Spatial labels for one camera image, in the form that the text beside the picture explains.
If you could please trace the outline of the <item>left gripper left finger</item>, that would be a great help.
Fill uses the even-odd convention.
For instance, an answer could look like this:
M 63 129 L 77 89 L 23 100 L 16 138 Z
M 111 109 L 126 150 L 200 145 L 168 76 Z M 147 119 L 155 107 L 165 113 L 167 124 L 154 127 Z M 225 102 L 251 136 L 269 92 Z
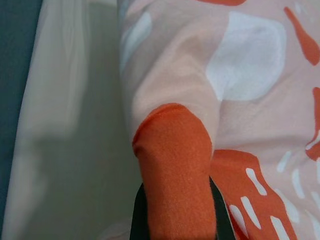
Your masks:
M 132 240 L 151 240 L 148 226 L 148 204 L 143 184 L 139 187 L 134 201 Z

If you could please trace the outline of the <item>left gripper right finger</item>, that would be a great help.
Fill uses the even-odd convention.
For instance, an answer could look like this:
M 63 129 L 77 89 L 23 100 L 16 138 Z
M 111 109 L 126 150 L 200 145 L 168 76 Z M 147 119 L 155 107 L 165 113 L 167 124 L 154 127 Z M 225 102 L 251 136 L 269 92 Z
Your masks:
M 216 234 L 214 240 L 236 240 L 234 228 L 224 198 L 211 177 L 209 178 L 209 182 L 214 200 L 216 217 Z

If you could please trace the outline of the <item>pink pillow with orange patches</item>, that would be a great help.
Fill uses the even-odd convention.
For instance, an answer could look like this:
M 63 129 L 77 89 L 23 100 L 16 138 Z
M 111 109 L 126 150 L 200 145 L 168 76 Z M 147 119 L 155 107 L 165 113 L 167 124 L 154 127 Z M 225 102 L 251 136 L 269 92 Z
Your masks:
M 320 0 L 117 0 L 150 240 L 320 240 Z

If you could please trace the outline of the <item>mattress with cream sheet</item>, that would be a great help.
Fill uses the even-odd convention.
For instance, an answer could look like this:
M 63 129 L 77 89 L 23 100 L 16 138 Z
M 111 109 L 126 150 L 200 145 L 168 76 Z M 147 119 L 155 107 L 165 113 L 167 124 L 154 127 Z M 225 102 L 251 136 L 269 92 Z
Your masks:
M 43 0 L 1 240 L 129 240 L 141 183 L 119 79 L 117 0 Z

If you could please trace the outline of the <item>teal upholstered bed frame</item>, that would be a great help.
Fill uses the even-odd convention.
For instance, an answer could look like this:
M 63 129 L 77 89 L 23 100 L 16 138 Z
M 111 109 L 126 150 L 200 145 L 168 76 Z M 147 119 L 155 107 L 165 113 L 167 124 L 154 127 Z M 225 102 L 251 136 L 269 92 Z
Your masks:
M 0 221 L 43 0 L 0 0 Z

